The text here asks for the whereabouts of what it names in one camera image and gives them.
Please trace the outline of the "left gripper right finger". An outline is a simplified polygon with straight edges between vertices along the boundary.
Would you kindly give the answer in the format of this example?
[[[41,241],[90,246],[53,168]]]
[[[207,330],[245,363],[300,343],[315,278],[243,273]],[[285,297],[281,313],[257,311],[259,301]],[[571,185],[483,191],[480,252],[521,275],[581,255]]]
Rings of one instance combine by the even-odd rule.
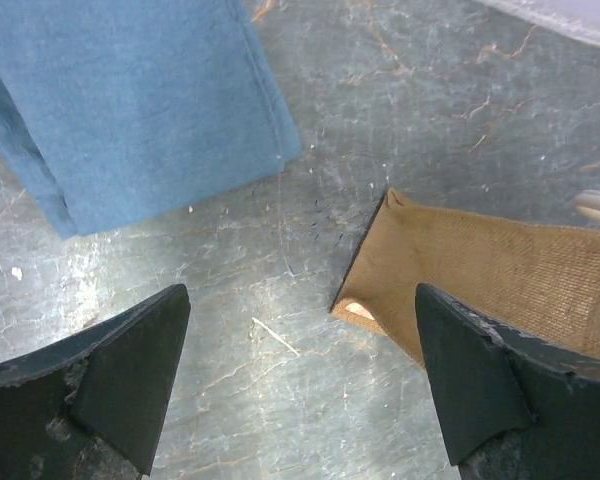
[[[464,479],[600,479],[600,360],[421,284],[423,358],[451,465]]]

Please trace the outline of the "brown canvas tote bag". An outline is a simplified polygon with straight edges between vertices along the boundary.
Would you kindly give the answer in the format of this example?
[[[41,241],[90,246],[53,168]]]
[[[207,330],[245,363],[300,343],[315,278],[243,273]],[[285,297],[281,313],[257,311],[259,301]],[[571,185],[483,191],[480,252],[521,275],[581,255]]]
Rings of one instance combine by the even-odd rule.
[[[418,204],[389,189],[332,307],[422,362],[415,289],[600,359],[600,230]]]

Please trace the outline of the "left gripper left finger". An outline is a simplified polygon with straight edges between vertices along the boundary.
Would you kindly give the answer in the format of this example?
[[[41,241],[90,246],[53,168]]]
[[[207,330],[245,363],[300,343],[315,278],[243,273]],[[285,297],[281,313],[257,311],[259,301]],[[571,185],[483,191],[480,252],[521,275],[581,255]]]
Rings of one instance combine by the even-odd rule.
[[[0,363],[0,479],[150,475],[188,327],[182,284]]]

